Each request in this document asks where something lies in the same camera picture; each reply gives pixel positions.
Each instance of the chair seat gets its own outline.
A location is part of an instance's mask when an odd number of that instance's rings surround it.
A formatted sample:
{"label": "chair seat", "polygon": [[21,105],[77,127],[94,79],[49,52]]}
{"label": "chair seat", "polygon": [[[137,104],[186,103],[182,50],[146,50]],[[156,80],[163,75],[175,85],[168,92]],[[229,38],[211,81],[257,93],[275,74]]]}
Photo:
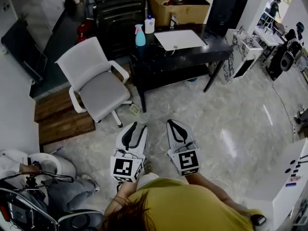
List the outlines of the chair seat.
{"label": "chair seat", "polygon": [[91,79],[81,88],[79,95],[94,121],[100,121],[130,97],[127,88],[110,72]]}

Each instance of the marble floor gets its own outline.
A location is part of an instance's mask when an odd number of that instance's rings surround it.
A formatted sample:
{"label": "marble floor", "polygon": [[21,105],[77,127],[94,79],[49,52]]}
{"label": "marble floor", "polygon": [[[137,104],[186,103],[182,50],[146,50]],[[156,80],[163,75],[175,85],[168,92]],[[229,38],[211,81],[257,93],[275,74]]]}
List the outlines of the marble floor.
{"label": "marble floor", "polygon": [[[185,180],[167,157],[165,123],[172,118],[189,125],[202,149],[201,173],[206,178],[224,180],[234,199],[244,204],[246,193],[258,183],[262,172],[275,165],[283,147],[298,140],[293,135],[293,116],[299,103],[308,107],[308,84],[298,68],[283,72],[273,84],[259,64],[239,81],[224,85],[218,79],[203,93],[208,80],[203,76],[196,82],[185,81],[146,93],[145,114],[135,116],[125,105],[117,113],[124,126],[133,121],[148,126],[145,154],[161,177]],[[141,107],[134,86],[130,92],[133,102]],[[108,115],[97,124],[96,131],[44,147],[48,153],[63,146],[58,155],[73,162],[78,174],[89,174],[98,181],[101,191],[84,207],[104,211],[116,194],[117,182],[111,178],[109,167],[119,131]],[[213,182],[230,193],[224,183]]]}

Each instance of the chair base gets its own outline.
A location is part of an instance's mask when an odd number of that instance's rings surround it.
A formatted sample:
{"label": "chair base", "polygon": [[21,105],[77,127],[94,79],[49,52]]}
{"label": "chair base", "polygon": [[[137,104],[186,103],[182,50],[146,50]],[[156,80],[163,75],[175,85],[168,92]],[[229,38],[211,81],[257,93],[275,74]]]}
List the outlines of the chair base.
{"label": "chair base", "polygon": [[[127,101],[123,102],[122,104],[129,104],[129,105],[132,105],[132,103],[133,103],[132,101],[127,100]],[[118,115],[117,115],[117,113],[116,113],[116,110],[113,110],[113,111],[111,112],[111,114],[114,116],[114,119],[115,119],[115,121],[116,121],[118,127],[119,127],[119,128],[122,128],[122,127],[123,127],[123,124],[122,124],[120,118],[118,117]]]}

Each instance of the chair armrest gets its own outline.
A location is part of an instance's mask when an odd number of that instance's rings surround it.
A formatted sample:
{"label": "chair armrest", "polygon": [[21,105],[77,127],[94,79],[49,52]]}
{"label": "chair armrest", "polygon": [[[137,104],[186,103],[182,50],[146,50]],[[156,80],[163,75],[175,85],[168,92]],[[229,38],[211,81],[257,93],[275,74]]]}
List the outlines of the chair armrest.
{"label": "chair armrest", "polygon": [[70,87],[68,93],[69,93],[69,96],[70,96],[70,98],[72,100],[72,103],[73,103],[73,106],[74,106],[74,109],[76,110],[76,112],[77,113],[84,113],[84,112],[86,112],[87,110],[81,108],[80,104],[78,103],[78,100],[77,100],[77,98],[75,96],[73,87]]}
{"label": "chair armrest", "polygon": [[111,66],[113,66],[121,74],[121,76],[123,76],[124,80],[122,82],[123,82],[123,84],[125,84],[126,81],[129,78],[129,73],[124,68],[122,68],[118,63],[116,63],[115,61],[111,60],[111,61],[109,61],[109,63],[110,63]]}

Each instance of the cardboard box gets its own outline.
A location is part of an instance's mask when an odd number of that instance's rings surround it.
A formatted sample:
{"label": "cardboard box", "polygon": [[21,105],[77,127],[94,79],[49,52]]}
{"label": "cardboard box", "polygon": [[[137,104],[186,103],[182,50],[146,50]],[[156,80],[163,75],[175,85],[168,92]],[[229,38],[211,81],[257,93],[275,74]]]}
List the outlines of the cardboard box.
{"label": "cardboard box", "polygon": [[203,24],[210,4],[206,0],[187,0],[188,5],[166,5],[170,0],[149,0],[155,26],[170,25],[171,15],[180,24]]}

